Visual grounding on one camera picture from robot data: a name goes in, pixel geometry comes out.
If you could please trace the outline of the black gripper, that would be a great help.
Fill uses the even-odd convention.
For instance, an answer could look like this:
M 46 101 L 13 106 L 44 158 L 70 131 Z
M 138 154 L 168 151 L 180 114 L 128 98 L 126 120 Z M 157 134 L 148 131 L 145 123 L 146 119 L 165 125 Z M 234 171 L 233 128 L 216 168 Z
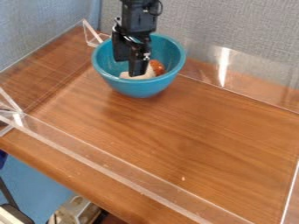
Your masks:
M 149 35 L 156 30 L 158 0 L 120 0 L 121 16 L 112 27 L 114 61 L 128 61 L 128 74 L 145 73 L 150 59 Z

